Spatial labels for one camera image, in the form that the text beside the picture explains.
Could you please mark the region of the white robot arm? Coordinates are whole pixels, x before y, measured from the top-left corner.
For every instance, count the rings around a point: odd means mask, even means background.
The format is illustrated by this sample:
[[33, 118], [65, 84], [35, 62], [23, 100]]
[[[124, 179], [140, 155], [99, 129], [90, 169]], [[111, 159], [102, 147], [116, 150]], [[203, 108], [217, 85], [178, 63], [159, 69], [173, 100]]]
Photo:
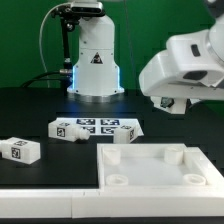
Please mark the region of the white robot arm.
[[[68, 0], [80, 21], [79, 59], [68, 92], [85, 101], [105, 101], [124, 92], [114, 61], [114, 23], [98, 0]], [[224, 101], [224, 0], [203, 0], [215, 24], [175, 35], [139, 75], [142, 93], [153, 106], [183, 114], [189, 102]]]

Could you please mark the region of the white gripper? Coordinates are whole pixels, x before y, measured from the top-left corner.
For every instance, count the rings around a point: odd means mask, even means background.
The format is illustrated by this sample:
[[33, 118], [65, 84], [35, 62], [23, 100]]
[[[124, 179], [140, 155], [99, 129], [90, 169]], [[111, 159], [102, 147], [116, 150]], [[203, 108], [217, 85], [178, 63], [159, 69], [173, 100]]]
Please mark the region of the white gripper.
[[224, 101], [224, 87], [208, 88], [179, 79], [173, 71], [168, 51], [155, 55], [139, 76], [140, 89], [153, 106], [171, 114], [184, 114], [187, 101]]

